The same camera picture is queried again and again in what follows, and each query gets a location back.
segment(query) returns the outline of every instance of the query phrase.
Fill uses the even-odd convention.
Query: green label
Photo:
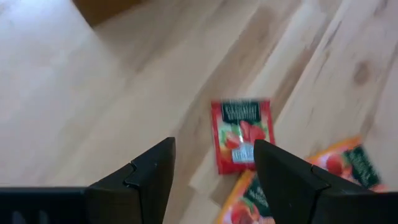
[[[231,101],[221,104],[223,121],[229,124],[239,124],[247,121],[250,124],[261,121],[260,106],[258,102]]]
[[[353,166],[354,179],[356,179],[363,187],[370,189],[371,187],[380,184],[380,178],[361,146],[356,147],[352,151],[344,152],[344,155],[348,162]]]
[[[259,210],[262,217],[270,217],[271,210],[269,209],[266,196],[261,189],[259,179],[257,175],[253,178],[253,181],[249,188],[245,191],[243,197],[250,200]]]

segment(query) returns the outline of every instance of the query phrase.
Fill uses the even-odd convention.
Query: wood knot
[[[364,85],[369,80],[370,75],[369,63],[359,62],[354,71],[354,83],[357,85]]]

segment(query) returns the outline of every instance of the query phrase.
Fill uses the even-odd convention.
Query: orange packet
[[[306,161],[373,191],[386,190],[369,162],[359,136],[338,142]],[[216,224],[274,224],[265,195],[259,187],[256,173],[245,171],[224,204]]]

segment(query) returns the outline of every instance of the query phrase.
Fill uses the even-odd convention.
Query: wooden floor
[[[69,0],[0,0],[0,186],[88,185],[177,138],[165,223],[212,223],[213,98],[269,97],[305,157],[362,134],[398,190],[398,1],[152,0],[94,30]]]

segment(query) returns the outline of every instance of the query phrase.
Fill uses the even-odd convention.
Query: black plastic part
[[[174,162],[167,138],[89,187],[0,188],[0,223],[162,223]]]
[[[398,223],[398,193],[376,194],[256,140],[254,161],[278,224]]]

